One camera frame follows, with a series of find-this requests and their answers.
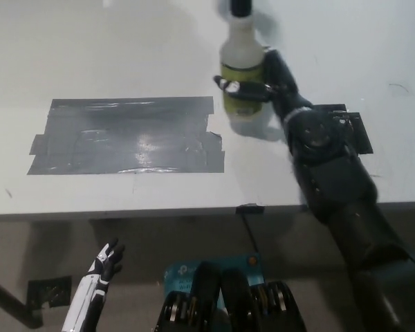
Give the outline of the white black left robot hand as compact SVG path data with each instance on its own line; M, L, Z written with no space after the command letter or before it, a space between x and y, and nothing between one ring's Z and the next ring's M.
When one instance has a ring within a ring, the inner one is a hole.
M114 275L122 270L125 246L112 239L81 278L64 320L63 331L95 331Z

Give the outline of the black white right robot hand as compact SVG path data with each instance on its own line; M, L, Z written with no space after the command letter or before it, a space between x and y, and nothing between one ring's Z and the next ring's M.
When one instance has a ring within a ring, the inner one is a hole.
M214 82L234 100L272 103L275 114L284 122L298 113L313 110L313 104L300 95L295 78L278 50L265 49L262 68L262 82L227 80L220 75L214 76Z

